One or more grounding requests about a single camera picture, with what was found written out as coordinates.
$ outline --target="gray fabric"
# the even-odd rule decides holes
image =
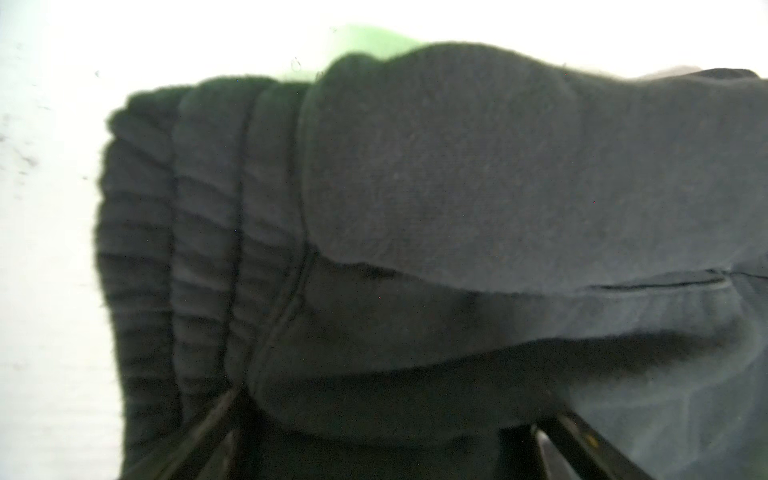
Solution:
[[[465,44],[133,96],[96,231],[125,466],[235,385],[254,478],[513,478],[566,408],[660,480],[754,478],[767,102]]]

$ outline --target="gray garment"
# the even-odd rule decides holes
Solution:
[[[754,478],[751,72],[629,82],[444,44],[138,94],[110,126],[126,465],[243,385],[258,478],[507,478],[504,431],[564,408],[660,480]]]

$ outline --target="white table surface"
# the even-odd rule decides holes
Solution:
[[[625,77],[676,65],[768,77],[767,34],[765,0],[0,0],[0,480],[118,473],[92,229],[104,119],[131,92],[222,74],[314,78],[344,51],[444,40]]]

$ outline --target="wrinkled fabric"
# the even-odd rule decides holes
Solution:
[[[511,432],[564,409],[655,478],[755,478],[754,73],[621,81],[440,44],[143,92],[109,127],[124,468],[243,386],[253,478],[516,478]]]

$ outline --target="white background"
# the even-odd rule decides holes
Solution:
[[[0,480],[118,473],[120,393],[92,252],[104,119],[136,90],[313,78],[346,50],[409,46],[362,45],[349,25],[626,77],[676,65],[768,77],[763,0],[0,0]]]

